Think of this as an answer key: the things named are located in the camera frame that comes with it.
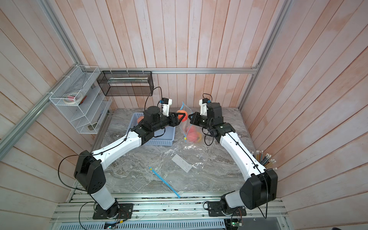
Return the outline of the yellow red peach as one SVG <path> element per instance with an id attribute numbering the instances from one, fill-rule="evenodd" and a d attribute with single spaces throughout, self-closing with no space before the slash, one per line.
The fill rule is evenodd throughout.
<path id="1" fill-rule="evenodd" d="M 199 143 L 202 141 L 202 134 L 199 132 L 192 132 L 190 135 L 190 139 L 193 143 Z"/>

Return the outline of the orange peach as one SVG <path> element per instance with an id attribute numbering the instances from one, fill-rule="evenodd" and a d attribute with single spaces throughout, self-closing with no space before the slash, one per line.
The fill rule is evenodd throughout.
<path id="1" fill-rule="evenodd" d="M 178 115 L 178 120 L 180 122 L 185 122 L 188 119 L 188 113 L 185 110 L 182 110 L 182 109 L 181 110 L 178 110 L 177 111 L 177 115 Z"/>

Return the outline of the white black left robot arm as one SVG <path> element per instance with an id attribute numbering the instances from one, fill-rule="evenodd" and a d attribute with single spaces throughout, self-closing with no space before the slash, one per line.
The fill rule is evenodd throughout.
<path id="1" fill-rule="evenodd" d="M 113 198 L 105 183 L 104 170 L 118 158 L 140 147 L 155 137 L 155 132 L 166 127 L 176 127 L 187 118 L 182 112 L 170 112 L 151 106 L 143 112 L 143 119 L 119 140 L 93 152 L 83 151 L 78 155 L 74 172 L 75 179 L 97 203 L 97 207 L 113 218 L 120 210 L 118 201 Z"/>

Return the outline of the clear zip-top bag blue zipper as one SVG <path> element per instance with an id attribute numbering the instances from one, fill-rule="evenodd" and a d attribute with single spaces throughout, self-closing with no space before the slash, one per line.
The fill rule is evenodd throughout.
<path id="1" fill-rule="evenodd" d="M 189 108 L 184 102 L 182 102 L 182 106 L 180 107 L 180 109 L 179 110 L 185 110 L 185 111 L 187 111 L 187 113 L 188 113 L 188 116 L 190 115 L 190 114 L 193 114 L 194 112 L 192 111 L 192 109 L 191 108 Z M 187 138 L 186 138 L 186 136 L 187 136 L 187 133 L 188 133 L 188 130 L 191 128 L 191 127 L 195 127 L 196 128 L 196 130 L 197 130 L 197 132 L 199 132 L 199 133 L 201 133 L 202 134 L 202 132 L 201 132 L 201 129 L 200 129 L 200 127 L 198 127 L 198 126 L 194 126 L 194 125 L 192 125 L 192 124 L 190 124 L 190 120 L 189 120 L 189 118 L 187 119 L 187 121 L 185 121 L 185 122 L 181 122 L 181 124 L 179 125 L 179 127 L 180 127 L 180 129 L 181 129 L 181 131 L 183 132 L 183 134 L 184 134 L 184 140 L 185 140 L 185 142 L 186 143 L 192 143 L 192 144 L 199 144 L 199 143 L 201 143 L 201 142 L 199 142 L 199 143 L 193 143 L 193 142 L 189 142 L 188 140 L 187 140 Z"/>

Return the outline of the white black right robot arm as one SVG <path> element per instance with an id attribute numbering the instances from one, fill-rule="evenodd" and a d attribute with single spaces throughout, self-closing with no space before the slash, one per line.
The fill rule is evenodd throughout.
<path id="1" fill-rule="evenodd" d="M 224 122 L 219 103 L 209 99 L 199 101 L 200 112 L 189 115 L 190 123 L 206 129 L 233 158 L 245 180 L 237 191 L 221 198 L 222 210 L 237 207 L 257 208 L 276 199 L 278 175 L 273 169 L 266 169 L 241 142 L 236 130 Z"/>

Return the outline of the large pink peach front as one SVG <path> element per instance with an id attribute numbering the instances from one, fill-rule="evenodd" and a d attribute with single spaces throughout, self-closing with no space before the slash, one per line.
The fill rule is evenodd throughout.
<path id="1" fill-rule="evenodd" d="M 188 130 L 186 138 L 189 142 L 197 142 L 198 141 L 198 133 L 197 133 L 197 130 L 194 126 L 191 127 Z"/>

